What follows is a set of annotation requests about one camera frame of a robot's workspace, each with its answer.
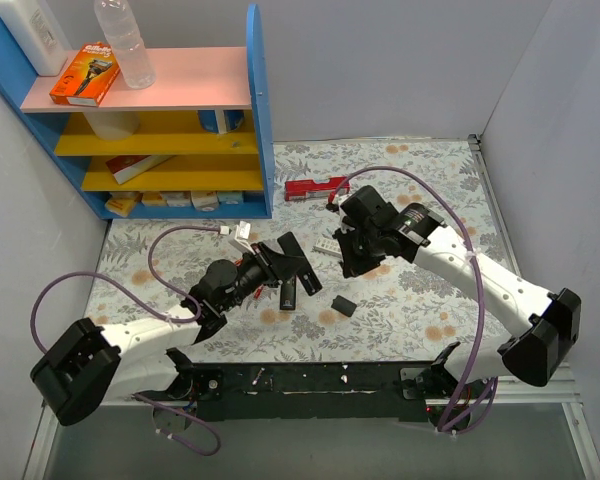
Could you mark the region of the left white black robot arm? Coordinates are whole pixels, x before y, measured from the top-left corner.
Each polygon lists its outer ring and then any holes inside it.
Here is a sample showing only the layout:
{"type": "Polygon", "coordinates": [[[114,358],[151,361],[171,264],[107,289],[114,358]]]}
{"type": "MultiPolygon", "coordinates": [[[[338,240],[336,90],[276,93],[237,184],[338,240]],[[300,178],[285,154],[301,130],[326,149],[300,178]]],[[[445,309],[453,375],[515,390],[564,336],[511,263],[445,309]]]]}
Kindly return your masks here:
{"type": "Polygon", "coordinates": [[[239,264],[216,260],[187,298],[155,317],[108,326],[89,318],[73,322],[33,367],[31,380],[63,426],[82,421],[106,399],[148,391],[183,399],[193,377],[169,352],[215,335],[226,325],[227,311],[260,286],[277,286],[309,265],[304,255],[279,253],[263,243],[239,264]]]}

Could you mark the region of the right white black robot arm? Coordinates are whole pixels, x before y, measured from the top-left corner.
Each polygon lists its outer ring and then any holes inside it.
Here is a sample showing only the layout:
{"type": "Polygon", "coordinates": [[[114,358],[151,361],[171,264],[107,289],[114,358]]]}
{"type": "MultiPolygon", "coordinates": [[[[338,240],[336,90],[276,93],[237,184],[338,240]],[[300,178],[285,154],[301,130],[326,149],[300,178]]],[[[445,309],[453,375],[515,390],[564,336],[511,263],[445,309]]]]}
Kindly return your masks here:
{"type": "Polygon", "coordinates": [[[581,298],[564,288],[534,285],[488,256],[472,251],[444,219],[420,203],[397,210],[371,186],[334,197],[340,226],[333,237],[346,278],[376,269],[388,257],[431,272],[475,300],[505,328],[505,336],[477,348],[454,343],[434,360],[422,383],[444,397],[469,383],[512,375],[544,387],[579,338],[581,298]]]}

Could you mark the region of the black remote with back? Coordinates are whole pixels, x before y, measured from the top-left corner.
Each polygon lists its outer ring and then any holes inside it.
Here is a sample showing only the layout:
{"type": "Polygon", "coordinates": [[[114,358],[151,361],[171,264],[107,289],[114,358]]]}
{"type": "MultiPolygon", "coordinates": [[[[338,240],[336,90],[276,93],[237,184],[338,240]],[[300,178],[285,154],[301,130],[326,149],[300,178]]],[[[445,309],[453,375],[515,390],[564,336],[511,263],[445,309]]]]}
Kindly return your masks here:
{"type": "Polygon", "coordinates": [[[309,262],[299,241],[292,232],[287,232],[277,239],[285,255],[293,257],[296,261],[296,277],[309,296],[317,294],[322,289],[322,284],[309,262]]]}

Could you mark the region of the black battery cover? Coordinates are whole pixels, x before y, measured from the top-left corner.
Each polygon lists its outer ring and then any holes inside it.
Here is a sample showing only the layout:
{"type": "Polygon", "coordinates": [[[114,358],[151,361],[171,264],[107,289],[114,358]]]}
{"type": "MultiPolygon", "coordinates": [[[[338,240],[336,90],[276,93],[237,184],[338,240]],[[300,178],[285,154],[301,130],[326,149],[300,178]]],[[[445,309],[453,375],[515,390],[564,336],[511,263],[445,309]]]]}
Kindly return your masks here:
{"type": "Polygon", "coordinates": [[[350,318],[355,313],[357,309],[357,304],[338,295],[333,299],[331,303],[331,308],[339,312],[340,314],[350,318]]]}

